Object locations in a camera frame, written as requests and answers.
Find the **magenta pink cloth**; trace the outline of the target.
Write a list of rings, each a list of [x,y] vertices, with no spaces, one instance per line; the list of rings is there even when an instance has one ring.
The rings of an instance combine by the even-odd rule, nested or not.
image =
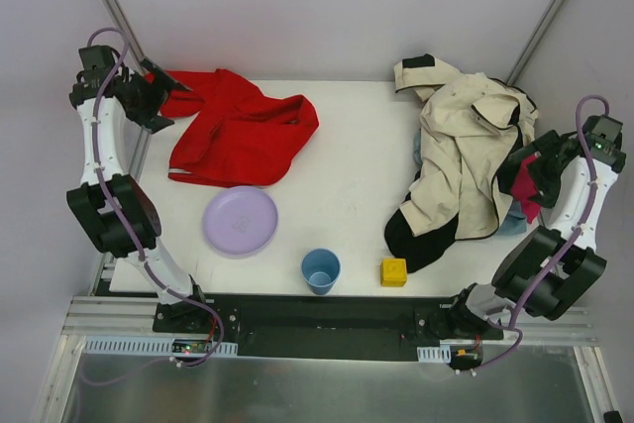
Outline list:
[[[528,224],[532,224],[541,211],[541,206],[532,200],[538,190],[528,170],[528,166],[536,159],[537,157],[533,155],[522,161],[510,189],[511,196],[519,203],[520,210],[526,217]]]

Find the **red cloth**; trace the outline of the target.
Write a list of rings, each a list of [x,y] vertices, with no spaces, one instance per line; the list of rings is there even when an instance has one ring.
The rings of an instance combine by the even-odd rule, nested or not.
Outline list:
[[[174,146],[168,178],[198,185],[270,186],[289,171],[319,127],[303,95],[264,95],[228,69],[170,73],[189,89],[174,91],[160,108],[168,119],[193,120]]]

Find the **cream and black jacket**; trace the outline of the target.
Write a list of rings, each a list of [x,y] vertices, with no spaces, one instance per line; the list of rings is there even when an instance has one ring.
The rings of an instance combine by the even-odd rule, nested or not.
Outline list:
[[[479,73],[462,73],[430,55],[394,68],[396,91],[413,90],[420,112],[420,176],[400,206],[414,236],[458,221],[459,241],[495,234],[512,198],[499,168],[535,139],[538,109],[521,90]]]

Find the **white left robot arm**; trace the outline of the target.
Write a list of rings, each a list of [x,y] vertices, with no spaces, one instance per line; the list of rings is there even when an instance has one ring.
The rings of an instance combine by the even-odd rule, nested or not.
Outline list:
[[[150,133],[170,126],[159,108],[172,92],[188,88],[149,58],[142,66],[150,76],[143,77],[107,48],[85,48],[80,56],[83,69],[69,99],[81,118],[83,172],[79,186],[67,192],[67,204],[100,253],[133,265],[151,284],[164,317],[202,311],[200,286],[161,242],[158,211],[122,163],[124,122]]]

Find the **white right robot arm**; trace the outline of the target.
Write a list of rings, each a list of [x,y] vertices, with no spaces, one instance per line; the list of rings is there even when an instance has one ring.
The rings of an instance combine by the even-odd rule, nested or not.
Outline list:
[[[533,145],[533,201],[552,208],[549,226],[538,226],[501,263],[489,284],[457,295],[444,317],[450,338],[483,336],[491,316],[509,310],[513,329],[520,312],[559,319],[603,274],[595,228],[610,187],[622,171],[621,125],[591,117],[577,135],[549,132]]]

